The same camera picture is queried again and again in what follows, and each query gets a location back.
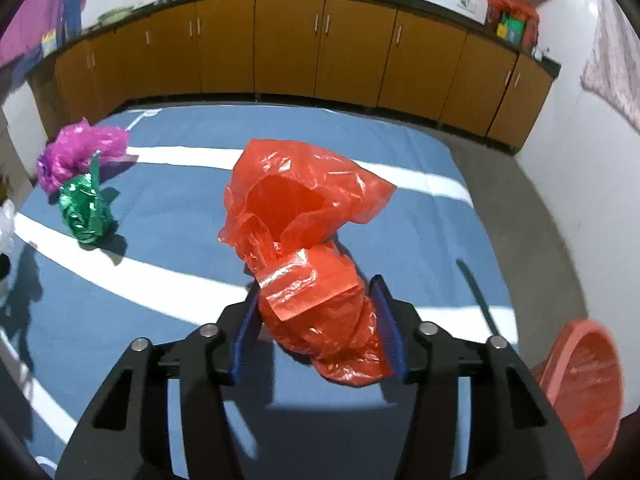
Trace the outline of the green plastic bag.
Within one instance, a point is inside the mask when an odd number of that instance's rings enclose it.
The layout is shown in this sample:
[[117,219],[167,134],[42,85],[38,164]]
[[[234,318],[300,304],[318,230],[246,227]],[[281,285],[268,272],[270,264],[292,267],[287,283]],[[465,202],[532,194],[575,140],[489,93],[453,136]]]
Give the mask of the green plastic bag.
[[86,246],[96,246],[115,225],[110,204],[100,190],[100,162],[101,152],[96,151],[88,171],[64,183],[58,194],[65,225],[75,240]]

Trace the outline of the orange plastic bag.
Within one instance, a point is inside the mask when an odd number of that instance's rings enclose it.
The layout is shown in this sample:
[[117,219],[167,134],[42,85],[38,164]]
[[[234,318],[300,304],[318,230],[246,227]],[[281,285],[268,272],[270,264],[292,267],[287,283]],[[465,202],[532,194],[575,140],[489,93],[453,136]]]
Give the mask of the orange plastic bag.
[[370,222],[395,185],[300,141],[250,140],[224,190],[218,238],[259,285],[262,322],[280,346],[330,382],[363,387],[390,376],[372,300],[333,237]]

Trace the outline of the red plastic trash basket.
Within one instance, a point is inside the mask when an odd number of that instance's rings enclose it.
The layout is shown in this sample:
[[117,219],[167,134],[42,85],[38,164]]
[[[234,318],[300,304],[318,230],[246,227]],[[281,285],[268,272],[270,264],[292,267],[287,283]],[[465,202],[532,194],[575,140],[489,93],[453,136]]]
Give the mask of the red plastic trash basket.
[[612,452],[622,418],[624,378],[614,339],[596,321],[570,321],[532,374],[591,476]]

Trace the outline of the lower wooden kitchen cabinets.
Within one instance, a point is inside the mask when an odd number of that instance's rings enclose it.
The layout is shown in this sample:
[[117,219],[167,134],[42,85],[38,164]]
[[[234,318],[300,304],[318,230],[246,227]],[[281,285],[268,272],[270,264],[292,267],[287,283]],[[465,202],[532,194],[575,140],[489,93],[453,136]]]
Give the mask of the lower wooden kitchen cabinets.
[[27,75],[48,136],[135,102],[317,101],[518,151],[561,67],[424,0],[179,0],[82,36]]

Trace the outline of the blue white striped tablecloth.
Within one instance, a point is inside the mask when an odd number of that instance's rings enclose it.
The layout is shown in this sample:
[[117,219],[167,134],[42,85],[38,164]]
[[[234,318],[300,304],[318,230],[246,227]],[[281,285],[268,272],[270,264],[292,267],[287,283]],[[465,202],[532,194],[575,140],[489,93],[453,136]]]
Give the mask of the blue white striped tablecloth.
[[1,416],[64,470],[114,384],[165,342],[230,349],[221,409],[247,479],[388,479],[416,400],[374,282],[413,322],[518,340],[487,233],[445,144],[305,107],[128,113],[61,132],[84,164],[15,215]]

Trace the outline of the magenta plastic bag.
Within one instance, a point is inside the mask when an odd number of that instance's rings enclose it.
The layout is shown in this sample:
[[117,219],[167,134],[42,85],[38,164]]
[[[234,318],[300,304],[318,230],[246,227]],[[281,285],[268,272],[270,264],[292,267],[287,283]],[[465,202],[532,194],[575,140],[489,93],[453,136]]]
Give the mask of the magenta plastic bag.
[[89,171],[93,155],[110,162],[126,154],[129,132],[120,127],[93,126],[86,118],[64,126],[36,161],[38,185],[43,192],[58,192],[63,184]]

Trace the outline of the pink floral hanging cloth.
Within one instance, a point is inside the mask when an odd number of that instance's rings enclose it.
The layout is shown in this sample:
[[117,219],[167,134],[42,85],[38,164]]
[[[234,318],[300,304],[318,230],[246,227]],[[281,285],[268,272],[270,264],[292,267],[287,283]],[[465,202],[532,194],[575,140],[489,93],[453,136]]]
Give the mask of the pink floral hanging cloth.
[[580,82],[640,127],[639,37],[616,0],[598,1],[598,22]]

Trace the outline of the red bag with boxes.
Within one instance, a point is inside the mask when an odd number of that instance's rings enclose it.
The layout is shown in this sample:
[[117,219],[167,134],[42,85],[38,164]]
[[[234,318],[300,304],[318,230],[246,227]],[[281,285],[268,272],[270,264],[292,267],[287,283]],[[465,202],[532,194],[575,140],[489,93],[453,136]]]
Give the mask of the red bag with boxes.
[[540,17],[524,0],[487,0],[485,27],[525,52],[538,44]]

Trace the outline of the green basin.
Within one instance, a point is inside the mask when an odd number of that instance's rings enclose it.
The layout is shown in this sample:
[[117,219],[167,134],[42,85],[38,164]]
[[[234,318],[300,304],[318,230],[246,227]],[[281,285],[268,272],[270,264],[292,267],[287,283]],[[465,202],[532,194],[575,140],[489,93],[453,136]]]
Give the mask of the green basin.
[[134,12],[133,6],[121,6],[120,8],[109,10],[98,17],[100,26],[113,25],[128,18]]

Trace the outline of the purple hanging sheet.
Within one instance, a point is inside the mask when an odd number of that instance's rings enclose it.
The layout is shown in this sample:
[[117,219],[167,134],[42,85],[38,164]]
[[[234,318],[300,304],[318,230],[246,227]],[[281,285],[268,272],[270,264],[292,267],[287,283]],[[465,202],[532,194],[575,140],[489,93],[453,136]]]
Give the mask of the purple hanging sheet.
[[1,37],[1,66],[52,52],[81,33],[86,0],[25,0]]

